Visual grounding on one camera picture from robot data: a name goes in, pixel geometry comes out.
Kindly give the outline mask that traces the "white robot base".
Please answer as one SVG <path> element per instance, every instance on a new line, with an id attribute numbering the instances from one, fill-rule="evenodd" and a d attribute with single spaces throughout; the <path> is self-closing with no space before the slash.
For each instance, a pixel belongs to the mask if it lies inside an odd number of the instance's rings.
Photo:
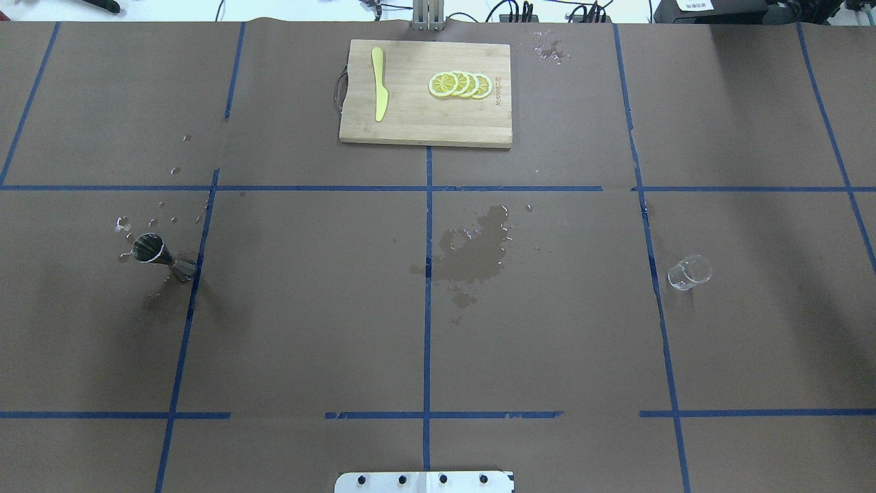
<path id="1" fill-rule="evenodd" d="M 512 472 L 453 470 L 352 472 L 340 475 L 335 492 L 514 492 Z"/>

